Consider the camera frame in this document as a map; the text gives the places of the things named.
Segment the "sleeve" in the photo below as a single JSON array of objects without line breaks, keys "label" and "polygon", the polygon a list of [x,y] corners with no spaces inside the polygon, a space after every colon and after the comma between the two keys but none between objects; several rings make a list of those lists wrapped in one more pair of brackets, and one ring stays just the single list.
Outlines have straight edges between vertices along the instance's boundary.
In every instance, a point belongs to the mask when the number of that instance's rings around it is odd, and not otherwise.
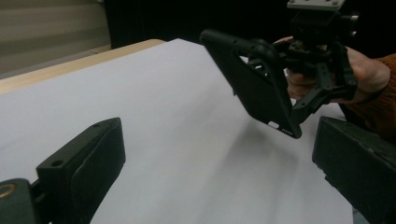
[{"label": "sleeve", "polygon": [[374,133],[396,143],[396,53],[378,60],[390,69],[388,86],[374,100],[345,107],[362,118]]}]

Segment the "white paper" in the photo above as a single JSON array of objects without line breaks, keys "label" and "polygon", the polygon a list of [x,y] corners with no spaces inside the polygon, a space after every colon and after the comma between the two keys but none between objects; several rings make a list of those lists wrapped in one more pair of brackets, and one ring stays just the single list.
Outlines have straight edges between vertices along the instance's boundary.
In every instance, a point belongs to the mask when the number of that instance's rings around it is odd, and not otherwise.
[{"label": "white paper", "polygon": [[352,223],[311,161],[323,106],[293,139],[251,118],[205,49],[174,40],[0,95],[0,180],[119,117],[127,161],[92,223]]}]

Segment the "hand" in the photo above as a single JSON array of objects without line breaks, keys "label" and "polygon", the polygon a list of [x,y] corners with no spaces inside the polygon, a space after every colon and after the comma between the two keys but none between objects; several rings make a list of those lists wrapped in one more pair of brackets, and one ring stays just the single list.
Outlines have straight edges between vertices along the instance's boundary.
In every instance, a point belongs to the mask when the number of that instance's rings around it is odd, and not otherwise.
[{"label": "hand", "polygon": [[[291,37],[285,37],[278,41],[287,40]],[[370,59],[362,53],[347,49],[347,56],[355,78],[358,80],[358,88],[352,100],[334,99],[332,102],[341,104],[359,103],[372,99],[375,95],[383,90],[389,82],[389,68],[378,60]],[[305,77],[303,74],[293,73],[289,69],[287,72],[288,93],[291,98],[301,99],[307,95],[316,86],[315,79]]]}]

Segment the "wooden surface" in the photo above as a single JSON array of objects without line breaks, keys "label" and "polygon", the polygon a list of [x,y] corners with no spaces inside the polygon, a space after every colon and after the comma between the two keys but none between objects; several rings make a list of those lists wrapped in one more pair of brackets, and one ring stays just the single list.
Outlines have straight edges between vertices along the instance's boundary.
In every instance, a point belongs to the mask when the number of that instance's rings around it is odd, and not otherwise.
[{"label": "wooden surface", "polygon": [[92,55],[83,59],[75,60],[68,63],[61,63],[52,67],[43,68],[26,74],[9,77],[0,80],[0,93],[14,91],[19,88],[43,81],[49,78],[61,76],[70,72],[77,71],[82,68],[103,63],[112,59],[116,59],[143,49],[148,49],[164,43],[159,39],[150,39],[127,47],[113,49],[96,55]]}]

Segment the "wall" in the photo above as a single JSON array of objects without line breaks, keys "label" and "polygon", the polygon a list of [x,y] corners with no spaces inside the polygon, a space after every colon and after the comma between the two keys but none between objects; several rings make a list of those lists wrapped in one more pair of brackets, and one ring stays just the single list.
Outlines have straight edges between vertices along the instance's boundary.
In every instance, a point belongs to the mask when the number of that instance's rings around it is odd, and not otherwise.
[{"label": "wall", "polygon": [[96,0],[0,0],[0,78],[109,45]]}]

